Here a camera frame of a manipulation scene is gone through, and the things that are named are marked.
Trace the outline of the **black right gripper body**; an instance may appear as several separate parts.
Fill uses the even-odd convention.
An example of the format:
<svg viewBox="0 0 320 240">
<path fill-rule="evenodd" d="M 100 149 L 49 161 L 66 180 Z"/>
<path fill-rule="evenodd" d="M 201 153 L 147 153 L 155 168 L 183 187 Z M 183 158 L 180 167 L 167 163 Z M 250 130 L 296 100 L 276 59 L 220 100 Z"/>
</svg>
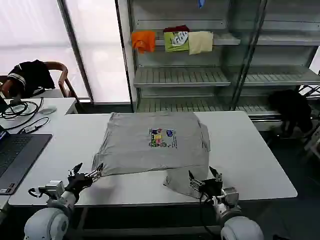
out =
<svg viewBox="0 0 320 240">
<path fill-rule="evenodd" d="M 208 198 L 222 195 L 223 180 L 222 178 L 210 178 L 203 180 L 200 186 L 200 193 Z"/>
</svg>

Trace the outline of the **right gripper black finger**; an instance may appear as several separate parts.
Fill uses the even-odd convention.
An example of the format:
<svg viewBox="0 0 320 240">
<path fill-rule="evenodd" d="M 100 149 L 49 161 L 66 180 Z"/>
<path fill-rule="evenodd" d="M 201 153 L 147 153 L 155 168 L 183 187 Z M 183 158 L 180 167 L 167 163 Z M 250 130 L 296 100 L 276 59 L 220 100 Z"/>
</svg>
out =
<svg viewBox="0 0 320 240">
<path fill-rule="evenodd" d="M 212 174 L 212 178 L 210 180 L 214 181 L 214 182 L 222 182 L 222 174 L 219 173 L 215 168 L 209 166 L 209 170 Z"/>
<path fill-rule="evenodd" d="M 190 170 L 188 171 L 188 176 L 189 176 L 189 185 L 197 192 L 204 192 L 205 183 L 201 180 L 198 180 Z"/>
</svg>

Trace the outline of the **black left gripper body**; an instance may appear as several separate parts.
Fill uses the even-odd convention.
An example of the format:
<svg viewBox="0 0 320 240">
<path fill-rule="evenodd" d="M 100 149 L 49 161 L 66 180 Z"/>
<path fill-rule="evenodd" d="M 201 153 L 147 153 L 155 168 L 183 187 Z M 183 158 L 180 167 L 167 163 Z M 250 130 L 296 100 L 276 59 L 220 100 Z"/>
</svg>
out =
<svg viewBox="0 0 320 240">
<path fill-rule="evenodd" d="M 90 187 L 93 184 L 93 178 L 87 176 L 85 173 L 76 173 L 67 177 L 68 184 L 65 187 L 67 192 L 71 192 L 74 195 L 79 195 L 80 192 Z"/>
</svg>

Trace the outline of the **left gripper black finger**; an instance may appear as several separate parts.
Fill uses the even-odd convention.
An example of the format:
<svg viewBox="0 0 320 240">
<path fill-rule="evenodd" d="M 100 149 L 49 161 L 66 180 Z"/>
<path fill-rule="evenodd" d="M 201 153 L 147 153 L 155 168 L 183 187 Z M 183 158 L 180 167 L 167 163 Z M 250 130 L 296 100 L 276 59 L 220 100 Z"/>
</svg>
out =
<svg viewBox="0 0 320 240">
<path fill-rule="evenodd" d="M 83 163 L 80 162 L 79 164 L 77 164 L 76 166 L 74 166 L 71 170 L 69 170 L 69 177 L 74 176 L 75 174 L 77 174 L 79 172 L 79 170 L 81 169 Z"/>
<path fill-rule="evenodd" d="M 88 179 L 91 179 L 93 182 L 97 181 L 101 176 L 102 176 L 102 172 L 104 169 L 104 163 L 102 162 L 97 168 L 96 170 L 93 170 L 90 173 L 86 173 L 85 176 Z"/>
</svg>

